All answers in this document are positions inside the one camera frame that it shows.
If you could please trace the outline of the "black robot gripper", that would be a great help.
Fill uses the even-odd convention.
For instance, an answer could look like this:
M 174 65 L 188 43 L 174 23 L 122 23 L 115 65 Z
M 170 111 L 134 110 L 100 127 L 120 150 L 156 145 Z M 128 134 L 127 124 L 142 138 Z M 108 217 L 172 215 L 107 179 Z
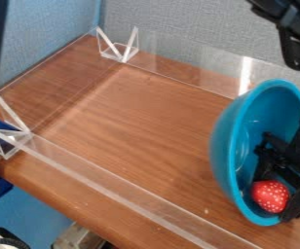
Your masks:
M 262 134 L 262 142 L 254 150 L 258 156 L 253 183 L 274 180 L 277 175 L 294 188 L 300 189 L 300 125 L 289 142 L 270 132 Z M 300 218 L 300 190 L 289 199 L 279 215 L 282 222 Z

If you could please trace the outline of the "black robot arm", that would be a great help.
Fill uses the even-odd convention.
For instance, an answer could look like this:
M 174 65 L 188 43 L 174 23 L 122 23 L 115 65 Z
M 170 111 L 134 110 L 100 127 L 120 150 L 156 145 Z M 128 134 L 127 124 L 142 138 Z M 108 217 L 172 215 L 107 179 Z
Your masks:
M 300 71 L 300 0 L 247 2 L 251 11 L 275 25 L 285 64 Z M 279 220 L 289 222 L 300 218 L 300 126 L 289 143 L 269 132 L 262 136 L 262 143 L 254 150 L 258 156 L 254 179 L 266 180 L 275 174 L 294 188 L 295 193 L 279 212 Z

